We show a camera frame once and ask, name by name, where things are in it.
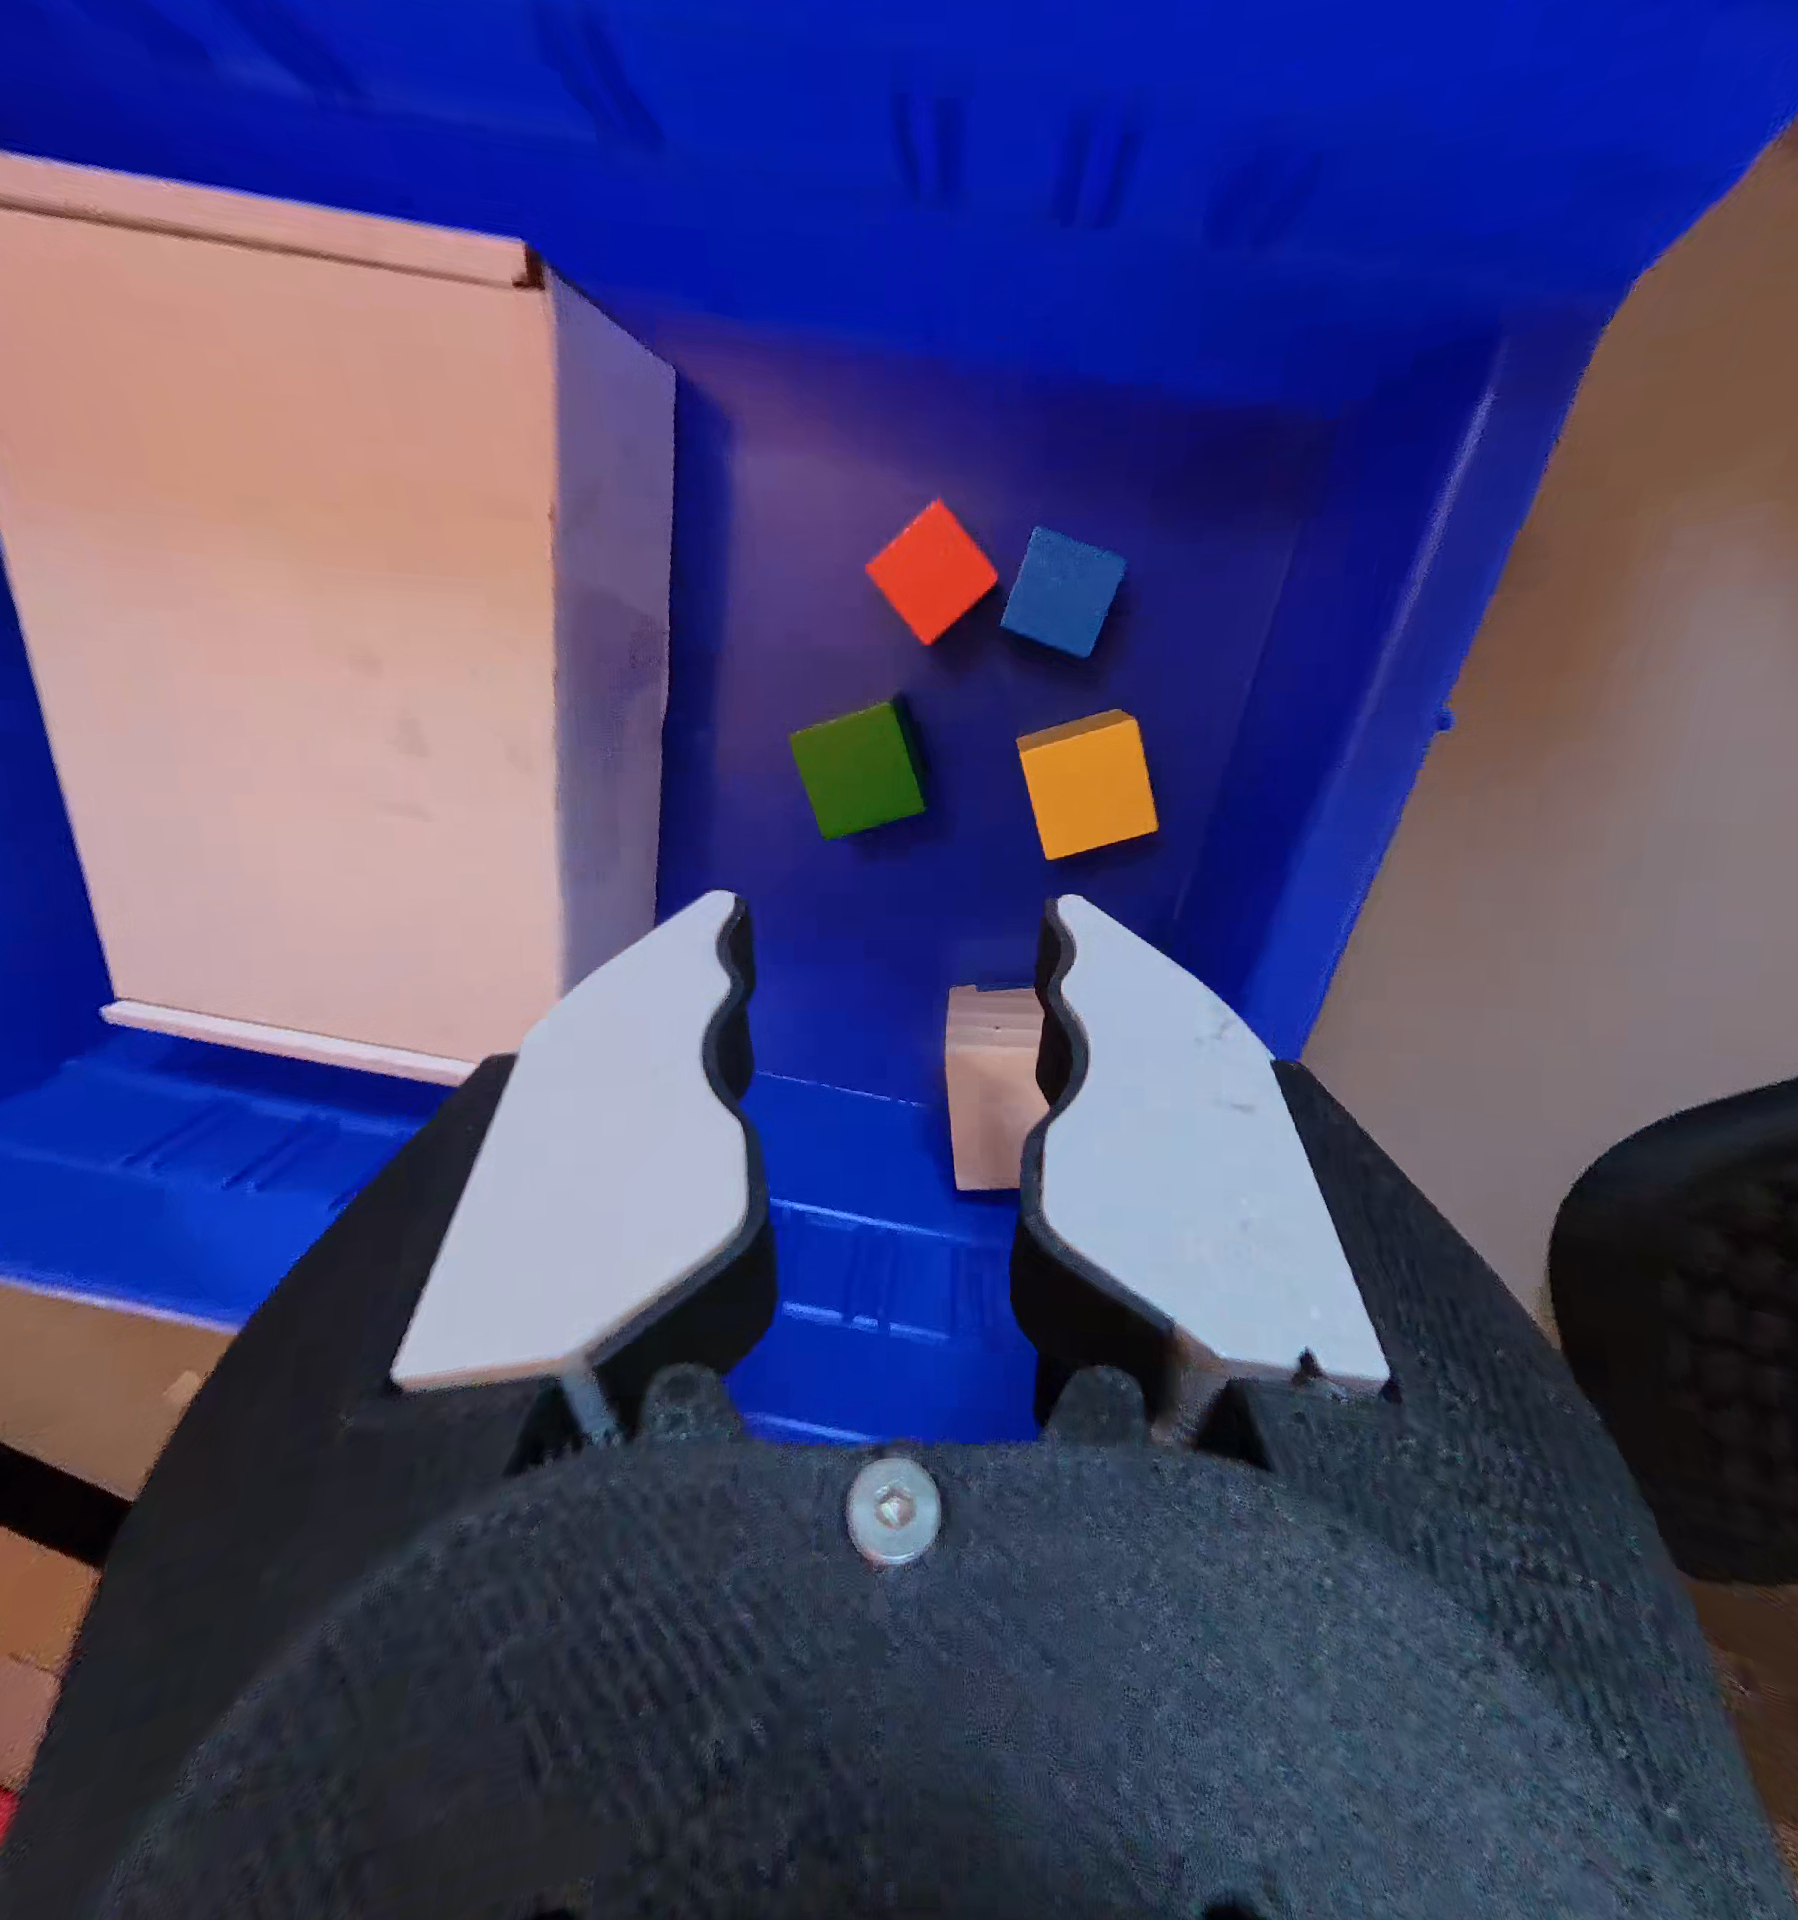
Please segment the green wooden cube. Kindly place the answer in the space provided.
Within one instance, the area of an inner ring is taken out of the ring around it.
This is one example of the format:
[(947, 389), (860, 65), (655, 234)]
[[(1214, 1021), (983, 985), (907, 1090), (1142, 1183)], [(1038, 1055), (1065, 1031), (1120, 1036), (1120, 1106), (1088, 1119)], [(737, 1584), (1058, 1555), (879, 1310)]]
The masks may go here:
[(901, 694), (798, 728), (788, 747), (829, 844), (929, 812), (912, 709)]

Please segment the natural wood cube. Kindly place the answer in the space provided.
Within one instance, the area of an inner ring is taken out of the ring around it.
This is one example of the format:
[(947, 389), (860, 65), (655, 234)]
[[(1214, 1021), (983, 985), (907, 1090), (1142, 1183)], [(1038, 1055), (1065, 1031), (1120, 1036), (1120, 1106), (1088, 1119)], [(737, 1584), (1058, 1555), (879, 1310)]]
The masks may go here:
[(957, 1189), (1021, 1186), (1027, 1139), (1051, 1109), (1038, 1079), (1044, 1025), (1031, 985), (950, 990), (943, 1068)]

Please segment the blue wooden cube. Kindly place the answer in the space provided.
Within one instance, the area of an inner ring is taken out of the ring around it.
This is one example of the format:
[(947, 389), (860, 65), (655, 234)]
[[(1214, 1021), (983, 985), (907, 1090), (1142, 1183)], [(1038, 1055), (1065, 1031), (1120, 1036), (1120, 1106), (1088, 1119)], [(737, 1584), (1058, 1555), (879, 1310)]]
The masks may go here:
[(1001, 611), (1001, 627), (1069, 660), (1088, 660), (1126, 574), (1123, 553), (1036, 523)]

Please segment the blue plastic bin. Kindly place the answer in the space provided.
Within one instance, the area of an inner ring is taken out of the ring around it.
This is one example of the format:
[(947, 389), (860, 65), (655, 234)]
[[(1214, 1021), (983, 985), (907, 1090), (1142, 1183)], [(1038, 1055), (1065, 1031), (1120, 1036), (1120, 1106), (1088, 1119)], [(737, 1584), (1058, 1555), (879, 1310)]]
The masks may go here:
[[(1592, 349), (1798, 114), (1798, 4), (0, 4), (0, 152), (526, 241), (676, 371), (655, 924), (756, 947), (771, 1436), (1032, 1429), (955, 987), (1078, 893), (1294, 1058)], [(872, 559), (943, 498), (996, 590)], [(1043, 523), (1095, 654), (1002, 627)], [(904, 698), (929, 812), (824, 840), (791, 732)], [(1051, 862), (1017, 742), (1140, 726)], [(0, 1281), (238, 1331), (459, 1081), (105, 1020), (0, 552)]]

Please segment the red wooden cube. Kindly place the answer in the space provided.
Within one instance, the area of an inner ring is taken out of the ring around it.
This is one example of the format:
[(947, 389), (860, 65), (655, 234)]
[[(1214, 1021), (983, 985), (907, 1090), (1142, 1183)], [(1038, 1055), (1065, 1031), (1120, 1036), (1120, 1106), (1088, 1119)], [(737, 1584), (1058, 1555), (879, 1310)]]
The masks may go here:
[(935, 646), (1001, 586), (998, 566), (941, 495), (868, 557), (865, 571), (922, 646)]

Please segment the tan cardboard piece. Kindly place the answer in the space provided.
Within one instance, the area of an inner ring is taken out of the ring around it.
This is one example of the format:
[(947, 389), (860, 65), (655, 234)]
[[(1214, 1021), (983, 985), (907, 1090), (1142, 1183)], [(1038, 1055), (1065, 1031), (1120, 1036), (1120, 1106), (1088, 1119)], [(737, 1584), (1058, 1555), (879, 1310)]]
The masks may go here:
[(136, 1500), (237, 1334), (0, 1279), (0, 1441)]

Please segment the large pale wooden block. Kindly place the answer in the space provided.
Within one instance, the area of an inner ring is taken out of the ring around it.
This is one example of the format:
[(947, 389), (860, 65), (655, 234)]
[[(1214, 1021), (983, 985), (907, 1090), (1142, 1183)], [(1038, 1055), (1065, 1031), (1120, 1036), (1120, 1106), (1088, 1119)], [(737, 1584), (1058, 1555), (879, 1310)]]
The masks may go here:
[(659, 916), (676, 371), (520, 237), (0, 152), (112, 1025), (453, 1085)]

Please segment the black mat pad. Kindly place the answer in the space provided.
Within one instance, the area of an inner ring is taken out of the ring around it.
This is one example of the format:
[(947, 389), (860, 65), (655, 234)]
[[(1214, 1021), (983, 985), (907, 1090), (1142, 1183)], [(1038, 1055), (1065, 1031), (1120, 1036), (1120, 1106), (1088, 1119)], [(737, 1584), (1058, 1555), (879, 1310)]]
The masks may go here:
[(1798, 1076), (1588, 1163), (1549, 1289), (1572, 1378), (1681, 1571), (1798, 1584)]

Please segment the yellow wooden cube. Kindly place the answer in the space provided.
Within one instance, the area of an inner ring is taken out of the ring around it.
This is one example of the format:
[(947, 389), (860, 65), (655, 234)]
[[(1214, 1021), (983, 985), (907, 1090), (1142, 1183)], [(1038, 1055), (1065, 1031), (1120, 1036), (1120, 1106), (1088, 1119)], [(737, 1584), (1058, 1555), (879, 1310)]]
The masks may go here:
[(1061, 862), (1158, 832), (1152, 771), (1138, 717), (1104, 709), (1027, 732), (1017, 753), (1043, 858)]

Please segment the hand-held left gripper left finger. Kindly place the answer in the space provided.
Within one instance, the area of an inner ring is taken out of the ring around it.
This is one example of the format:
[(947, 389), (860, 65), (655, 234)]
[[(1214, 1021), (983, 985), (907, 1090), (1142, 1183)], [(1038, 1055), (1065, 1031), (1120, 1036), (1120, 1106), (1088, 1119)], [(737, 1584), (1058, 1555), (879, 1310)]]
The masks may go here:
[(512, 1055), (391, 1379), (550, 1379), (616, 1438), (673, 1365), (729, 1378), (776, 1316), (753, 914), (717, 888), (563, 995)]

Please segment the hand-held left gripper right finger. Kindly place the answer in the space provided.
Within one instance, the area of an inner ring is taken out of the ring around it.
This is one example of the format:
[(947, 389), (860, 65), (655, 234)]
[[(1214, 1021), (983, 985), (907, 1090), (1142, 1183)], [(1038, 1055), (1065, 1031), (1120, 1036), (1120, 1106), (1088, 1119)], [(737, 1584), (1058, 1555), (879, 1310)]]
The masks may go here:
[(1234, 1379), (1378, 1397), (1393, 1362), (1249, 1020), (1082, 893), (1044, 904), (1036, 1000), (1011, 1256), (1036, 1410), (1091, 1369), (1169, 1423)]

